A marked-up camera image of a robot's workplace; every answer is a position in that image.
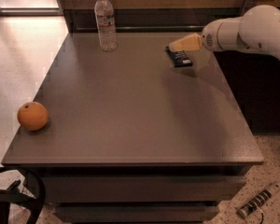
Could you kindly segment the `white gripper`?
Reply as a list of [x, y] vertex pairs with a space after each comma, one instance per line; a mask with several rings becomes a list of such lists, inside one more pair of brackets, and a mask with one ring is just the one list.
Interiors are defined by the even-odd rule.
[[186, 35], [169, 44], [169, 50], [172, 52], [199, 50], [202, 46], [210, 51], [222, 51], [219, 45], [218, 32], [222, 20], [216, 20], [208, 23], [202, 31], [202, 37], [197, 33]]

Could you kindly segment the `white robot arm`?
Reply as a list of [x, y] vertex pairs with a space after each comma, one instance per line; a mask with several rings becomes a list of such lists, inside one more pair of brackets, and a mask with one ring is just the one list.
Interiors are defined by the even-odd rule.
[[243, 16], [212, 21], [200, 34], [194, 33], [171, 42], [171, 52], [194, 51], [202, 47], [221, 52], [271, 55], [280, 61], [280, 9], [261, 5]]

